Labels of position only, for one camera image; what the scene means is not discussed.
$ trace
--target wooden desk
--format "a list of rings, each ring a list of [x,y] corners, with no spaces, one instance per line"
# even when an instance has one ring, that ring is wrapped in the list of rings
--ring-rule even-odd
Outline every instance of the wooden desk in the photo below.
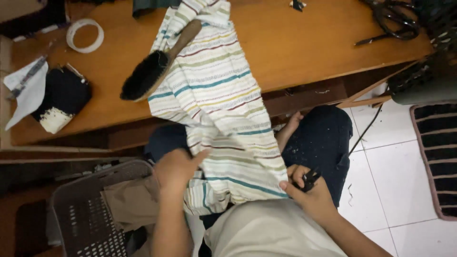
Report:
[[[230,2],[239,42],[263,92],[418,60],[432,52],[424,33],[411,41],[384,39],[355,48],[355,42],[381,33],[370,8],[358,0],[309,0],[303,13],[290,8],[289,0]],[[49,56],[51,67],[69,62],[86,76],[93,85],[93,98],[56,135],[26,117],[12,128],[13,145],[29,145],[151,117],[146,101],[121,101],[119,93],[124,80],[149,53],[165,9],[139,20],[131,17],[131,9],[131,1],[117,1],[102,4],[89,14],[105,31],[105,40],[96,51],[80,54],[61,45]],[[37,57],[57,33],[15,43],[14,68]],[[93,38],[88,32],[80,39],[81,44],[92,42]]]

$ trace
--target gray laundry basket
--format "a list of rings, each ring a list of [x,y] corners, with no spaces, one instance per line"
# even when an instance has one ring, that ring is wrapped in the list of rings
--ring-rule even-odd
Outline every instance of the gray laundry basket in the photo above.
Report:
[[[103,187],[153,175],[146,161],[133,160],[60,186],[51,198],[64,254],[68,257],[126,257],[124,233],[114,228]],[[155,180],[158,196],[159,183]]]

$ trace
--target brush bristles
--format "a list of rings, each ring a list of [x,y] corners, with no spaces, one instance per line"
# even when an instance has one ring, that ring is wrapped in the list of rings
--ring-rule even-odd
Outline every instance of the brush bristles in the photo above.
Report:
[[[146,94],[160,78],[168,65],[168,55],[154,51],[135,67],[122,86],[122,100],[137,100]]]

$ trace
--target white striped cloth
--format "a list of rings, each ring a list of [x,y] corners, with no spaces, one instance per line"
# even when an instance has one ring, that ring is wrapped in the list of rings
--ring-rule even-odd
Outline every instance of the white striped cloth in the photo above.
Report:
[[[169,8],[151,51],[172,48],[193,19],[202,30],[148,98],[153,116],[186,125],[192,154],[212,148],[185,193],[193,215],[223,212],[228,202],[284,198],[286,167],[271,130],[260,87],[229,21],[230,3],[183,0]]]

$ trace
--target floor mat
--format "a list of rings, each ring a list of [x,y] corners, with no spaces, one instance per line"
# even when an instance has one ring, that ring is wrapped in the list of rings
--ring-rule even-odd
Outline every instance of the floor mat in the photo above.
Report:
[[[415,105],[411,119],[442,220],[457,220],[457,103]]]

